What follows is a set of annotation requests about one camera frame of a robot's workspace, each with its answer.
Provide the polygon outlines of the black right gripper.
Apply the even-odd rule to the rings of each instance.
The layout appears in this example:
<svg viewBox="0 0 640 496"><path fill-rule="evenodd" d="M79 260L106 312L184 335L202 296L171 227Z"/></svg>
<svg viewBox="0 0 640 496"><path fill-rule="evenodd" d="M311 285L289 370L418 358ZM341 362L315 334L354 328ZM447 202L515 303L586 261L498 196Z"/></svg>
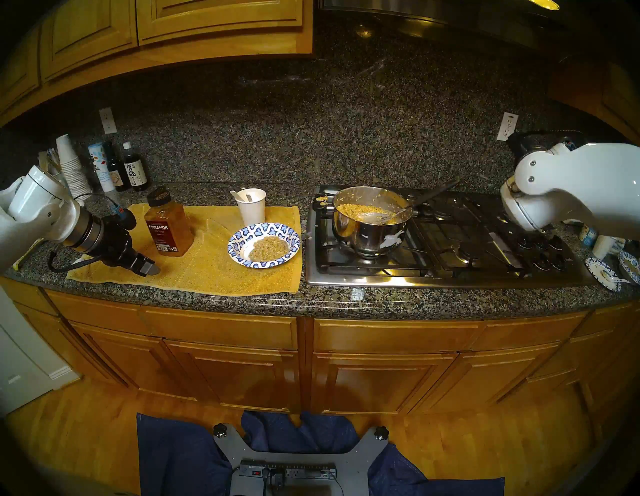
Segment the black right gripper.
<svg viewBox="0 0 640 496"><path fill-rule="evenodd" d="M538 151L534 137L538 136L537 131L519 132L514 131L506 140L506 144L513 153L515 161L521 161L527 155Z"/></svg>

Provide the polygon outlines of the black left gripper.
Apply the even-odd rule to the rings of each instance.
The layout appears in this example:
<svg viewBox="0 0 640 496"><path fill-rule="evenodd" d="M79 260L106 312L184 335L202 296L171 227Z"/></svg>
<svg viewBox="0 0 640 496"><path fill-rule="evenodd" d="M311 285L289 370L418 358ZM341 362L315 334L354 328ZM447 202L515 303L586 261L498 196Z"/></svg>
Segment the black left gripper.
<svg viewBox="0 0 640 496"><path fill-rule="evenodd" d="M136 220L102 220L97 258L107 266L125 268L141 277L158 275L161 270L156 263L133 248L129 232L136 225Z"/></svg>

